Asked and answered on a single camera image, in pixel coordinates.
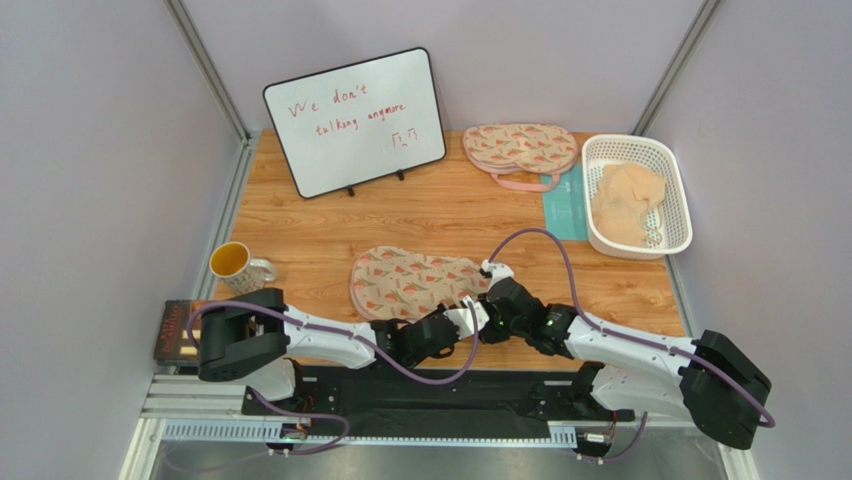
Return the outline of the floral mesh laundry bag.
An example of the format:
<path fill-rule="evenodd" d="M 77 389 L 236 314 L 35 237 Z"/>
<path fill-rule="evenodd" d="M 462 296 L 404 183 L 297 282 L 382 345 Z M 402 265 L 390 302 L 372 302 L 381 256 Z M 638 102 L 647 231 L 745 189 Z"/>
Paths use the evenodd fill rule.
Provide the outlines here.
<path fill-rule="evenodd" d="M 350 298 L 368 320 L 417 321 L 440 305 L 477 297 L 488 285 L 479 265 L 468 258 L 378 246 L 356 259 Z"/>

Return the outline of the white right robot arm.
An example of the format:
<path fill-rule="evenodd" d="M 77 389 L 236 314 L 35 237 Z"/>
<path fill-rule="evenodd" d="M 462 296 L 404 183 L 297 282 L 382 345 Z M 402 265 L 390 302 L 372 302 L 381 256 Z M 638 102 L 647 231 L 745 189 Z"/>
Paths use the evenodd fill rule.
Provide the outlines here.
<path fill-rule="evenodd" d="M 772 383 L 727 336 L 651 334 L 543 304 L 512 278 L 491 282 L 480 298 L 489 320 L 485 343 L 511 336 L 539 353 L 580 360 L 580 390 L 607 410 L 634 410 L 690 420 L 711 439 L 738 450 L 752 447 L 770 425 L 765 405 Z"/>

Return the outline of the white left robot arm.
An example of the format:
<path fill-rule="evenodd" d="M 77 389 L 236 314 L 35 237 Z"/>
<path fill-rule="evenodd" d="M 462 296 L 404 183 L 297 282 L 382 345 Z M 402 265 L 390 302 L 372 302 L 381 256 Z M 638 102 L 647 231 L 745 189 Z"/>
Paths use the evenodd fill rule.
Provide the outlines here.
<path fill-rule="evenodd" d="M 278 401 L 295 395 L 300 358 L 352 370 L 388 365 L 421 384 L 450 384 L 471 365 L 465 363 L 439 379 L 413 369 L 427 358 L 451 355 L 457 342 L 475 337 L 486 321 L 476 302 L 468 299 L 461 309 L 440 306 L 415 322 L 342 322 L 308 314 L 286 304 L 282 290 L 264 288 L 202 304 L 189 315 L 186 333 L 197 349 L 200 380 L 240 385 Z"/>

